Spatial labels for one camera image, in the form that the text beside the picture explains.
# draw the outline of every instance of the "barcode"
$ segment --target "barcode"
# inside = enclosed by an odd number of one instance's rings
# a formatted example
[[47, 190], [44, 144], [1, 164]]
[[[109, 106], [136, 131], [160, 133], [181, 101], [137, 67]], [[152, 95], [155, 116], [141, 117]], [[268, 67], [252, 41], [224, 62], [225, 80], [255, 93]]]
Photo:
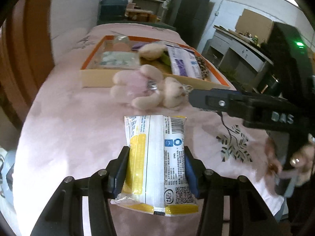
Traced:
[[176, 187], [176, 201], [175, 204], [194, 203], [192, 193], [188, 186]]
[[172, 134], [174, 133], [184, 134], [184, 125], [185, 125], [185, 118], [171, 117]]

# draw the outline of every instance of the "green item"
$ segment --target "green item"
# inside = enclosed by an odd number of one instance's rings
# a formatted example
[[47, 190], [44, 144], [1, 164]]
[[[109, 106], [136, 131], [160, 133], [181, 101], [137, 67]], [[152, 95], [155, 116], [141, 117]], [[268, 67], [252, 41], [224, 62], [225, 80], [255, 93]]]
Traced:
[[165, 53], [163, 52], [162, 56], [160, 56], [160, 60], [167, 66], [171, 66], [171, 60], [170, 60], [170, 57]]
[[255, 44], [258, 44], [258, 36], [255, 35], [252, 39], [253, 39]]

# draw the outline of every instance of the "drawer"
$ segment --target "drawer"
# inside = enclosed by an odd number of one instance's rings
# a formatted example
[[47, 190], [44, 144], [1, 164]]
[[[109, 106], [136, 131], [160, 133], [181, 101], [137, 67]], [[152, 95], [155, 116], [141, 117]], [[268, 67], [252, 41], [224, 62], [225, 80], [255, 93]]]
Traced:
[[230, 44], [214, 35], [211, 40], [210, 46], [216, 49], [218, 52], [225, 54], [229, 49]]
[[245, 47], [243, 44], [237, 42], [236, 40], [233, 40], [230, 44], [230, 48], [234, 50], [238, 55], [240, 55], [242, 58], [245, 58], [244, 53], [248, 50], [247, 47]]
[[260, 71], [262, 65], [264, 64], [264, 62], [257, 57], [253, 52], [251, 52], [250, 50], [247, 50], [244, 53], [244, 59], [246, 60], [246, 62], [248, 64], [250, 64], [257, 72]]
[[240, 57], [242, 57], [248, 64], [250, 64], [257, 72], [264, 64], [264, 62], [249, 48], [235, 40], [231, 42], [230, 48], [234, 50]]
[[219, 37], [220, 39], [222, 39], [223, 41], [226, 41], [227, 43], [231, 43], [233, 38], [227, 34], [224, 34], [220, 31], [215, 31], [215, 36]]

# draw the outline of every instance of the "plush toy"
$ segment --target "plush toy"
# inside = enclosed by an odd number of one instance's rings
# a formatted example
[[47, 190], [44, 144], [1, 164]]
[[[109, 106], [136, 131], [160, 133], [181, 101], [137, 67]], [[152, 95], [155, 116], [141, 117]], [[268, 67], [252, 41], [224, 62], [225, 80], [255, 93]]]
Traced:
[[167, 46], [160, 43], [149, 43], [144, 45], [138, 50], [139, 57], [143, 57], [146, 60], [156, 60], [163, 55], [164, 51], [167, 51]]
[[139, 70], [122, 70], [113, 77], [111, 96], [119, 103], [130, 103], [140, 110], [163, 106], [178, 109], [186, 100], [186, 91], [172, 77], [163, 78], [162, 72], [152, 65]]

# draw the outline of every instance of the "blue water bottle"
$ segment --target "blue water bottle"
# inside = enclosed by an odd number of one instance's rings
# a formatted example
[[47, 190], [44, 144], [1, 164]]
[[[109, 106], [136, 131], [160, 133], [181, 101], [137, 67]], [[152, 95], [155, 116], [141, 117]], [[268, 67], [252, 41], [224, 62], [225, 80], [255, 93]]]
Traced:
[[125, 16], [128, 0], [102, 0], [100, 8], [100, 20], [118, 21]]

